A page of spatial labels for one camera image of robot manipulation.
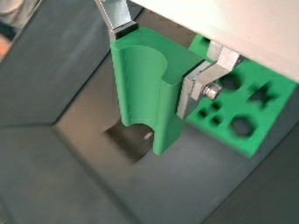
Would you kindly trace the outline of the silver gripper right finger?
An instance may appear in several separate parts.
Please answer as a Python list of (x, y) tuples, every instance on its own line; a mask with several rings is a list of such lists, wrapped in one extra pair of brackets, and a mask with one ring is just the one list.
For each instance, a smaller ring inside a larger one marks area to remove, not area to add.
[(215, 80), (227, 75), (243, 60), (243, 56), (215, 41), (210, 42), (208, 58), (190, 71), (182, 81), (176, 115), (184, 119), (198, 107), (203, 97), (215, 100), (222, 87)]

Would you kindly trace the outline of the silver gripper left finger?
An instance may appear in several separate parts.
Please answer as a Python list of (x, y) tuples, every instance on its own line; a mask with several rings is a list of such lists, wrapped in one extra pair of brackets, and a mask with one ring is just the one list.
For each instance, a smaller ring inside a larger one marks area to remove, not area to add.
[(113, 42), (137, 29), (127, 0), (95, 0), (95, 2), (107, 25), (109, 42)]

